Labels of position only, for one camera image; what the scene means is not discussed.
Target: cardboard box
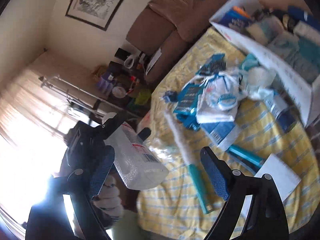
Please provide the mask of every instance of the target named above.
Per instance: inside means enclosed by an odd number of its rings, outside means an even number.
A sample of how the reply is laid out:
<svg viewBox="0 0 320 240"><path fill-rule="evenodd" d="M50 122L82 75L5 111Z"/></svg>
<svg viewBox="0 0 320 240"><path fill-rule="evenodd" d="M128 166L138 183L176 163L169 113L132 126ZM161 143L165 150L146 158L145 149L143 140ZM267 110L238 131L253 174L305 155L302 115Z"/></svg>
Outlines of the cardboard box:
<svg viewBox="0 0 320 240"><path fill-rule="evenodd" d="M285 89L300 111L303 124L308 126L320 114L320 76L309 85L290 65L266 47L228 27L217 24L233 6L243 7L252 15L257 9L261 9L261 5L265 8L282 10L287 10L288 5L294 5L311 13L304 0L229 0L211 17L210 23L230 43L244 53L253 53L263 66L278 72Z"/></svg>

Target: framed picture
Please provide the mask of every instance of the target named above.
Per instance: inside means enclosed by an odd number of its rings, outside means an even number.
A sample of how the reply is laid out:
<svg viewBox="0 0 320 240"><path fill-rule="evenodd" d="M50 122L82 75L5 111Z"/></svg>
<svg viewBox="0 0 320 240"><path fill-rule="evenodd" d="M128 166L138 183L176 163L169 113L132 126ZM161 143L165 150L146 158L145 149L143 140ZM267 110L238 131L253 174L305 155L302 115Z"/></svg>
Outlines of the framed picture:
<svg viewBox="0 0 320 240"><path fill-rule="evenodd" d="M66 16L106 31L123 0L71 0Z"/></svg>

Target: sheer white curtain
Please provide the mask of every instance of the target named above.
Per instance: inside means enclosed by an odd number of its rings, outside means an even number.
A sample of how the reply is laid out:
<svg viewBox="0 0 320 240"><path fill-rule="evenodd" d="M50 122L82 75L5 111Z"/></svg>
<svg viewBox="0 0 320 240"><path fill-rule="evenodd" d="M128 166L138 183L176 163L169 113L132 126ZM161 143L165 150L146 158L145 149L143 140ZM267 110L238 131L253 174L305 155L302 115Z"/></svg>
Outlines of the sheer white curtain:
<svg viewBox="0 0 320 240"><path fill-rule="evenodd" d="M66 100L41 89L38 77L25 70L0 94L0 212L19 224L59 171L62 136L77 122Z"/></svg>

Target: brown sofa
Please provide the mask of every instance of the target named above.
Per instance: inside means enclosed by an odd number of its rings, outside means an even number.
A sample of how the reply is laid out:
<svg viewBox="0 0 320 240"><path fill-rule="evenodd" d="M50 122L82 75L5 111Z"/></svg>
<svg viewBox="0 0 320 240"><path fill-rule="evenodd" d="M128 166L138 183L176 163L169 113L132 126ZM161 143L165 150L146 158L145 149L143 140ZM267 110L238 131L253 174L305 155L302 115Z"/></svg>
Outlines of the brown sofa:
<svg viewBox="0 0 320 240"><path fill-rule="evenodd" d="M127 34L127 41L152 56L161 56L145 80L156 87L210 26L209 18L227 0L151 0Z"/></svg>

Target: white plastic container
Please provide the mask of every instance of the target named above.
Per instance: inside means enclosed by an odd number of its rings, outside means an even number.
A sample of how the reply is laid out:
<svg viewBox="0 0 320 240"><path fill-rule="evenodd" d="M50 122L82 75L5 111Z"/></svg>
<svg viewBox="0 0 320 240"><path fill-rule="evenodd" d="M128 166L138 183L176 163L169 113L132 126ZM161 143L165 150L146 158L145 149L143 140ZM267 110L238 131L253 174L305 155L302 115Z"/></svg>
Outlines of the white plastic container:
<svg viewBox="0 0 320 240"><path fill-rule="evenodd" d="M126 122L104 142L115 149L114 164L129 189L144 190L156 187L169 173Z"/></svg>

